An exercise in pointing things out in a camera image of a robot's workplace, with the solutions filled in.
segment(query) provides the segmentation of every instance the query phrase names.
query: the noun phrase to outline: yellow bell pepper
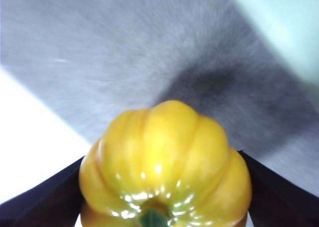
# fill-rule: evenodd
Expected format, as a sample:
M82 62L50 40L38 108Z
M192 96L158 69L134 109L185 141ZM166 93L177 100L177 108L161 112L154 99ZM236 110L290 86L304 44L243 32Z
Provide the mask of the yellow bell pepper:
M243 227L252 187L223 128L179 101L116 117L81 163L84 227Z

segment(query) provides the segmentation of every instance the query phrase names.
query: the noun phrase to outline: bell pepper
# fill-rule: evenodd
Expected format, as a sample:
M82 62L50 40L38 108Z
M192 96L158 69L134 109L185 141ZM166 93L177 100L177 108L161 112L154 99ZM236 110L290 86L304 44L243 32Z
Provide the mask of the bell pepper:
M179 101L117 116L84 157L79 184L84 227L243 227L252 198L221 125Z

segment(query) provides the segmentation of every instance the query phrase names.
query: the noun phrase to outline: green stem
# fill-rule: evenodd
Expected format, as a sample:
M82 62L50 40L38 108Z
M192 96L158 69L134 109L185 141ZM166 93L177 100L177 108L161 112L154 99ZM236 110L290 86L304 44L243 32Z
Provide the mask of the green stem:
M143 227L167 227L167 217L158 213L154 209L139 218Z

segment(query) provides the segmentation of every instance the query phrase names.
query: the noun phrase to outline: white surface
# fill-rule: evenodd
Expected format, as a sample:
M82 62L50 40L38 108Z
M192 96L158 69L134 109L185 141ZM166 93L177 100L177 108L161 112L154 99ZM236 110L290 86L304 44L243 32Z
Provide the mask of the white surface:
M2 203L72 164L90 144L2 69L0 98Z

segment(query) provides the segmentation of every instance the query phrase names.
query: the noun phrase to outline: gray fur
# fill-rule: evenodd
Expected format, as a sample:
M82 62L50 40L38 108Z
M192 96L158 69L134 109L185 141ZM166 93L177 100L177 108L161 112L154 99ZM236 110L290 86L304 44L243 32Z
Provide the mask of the gray fur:
M231 0L1 0L1 65L89 142L179 99L319 196L319 114Z

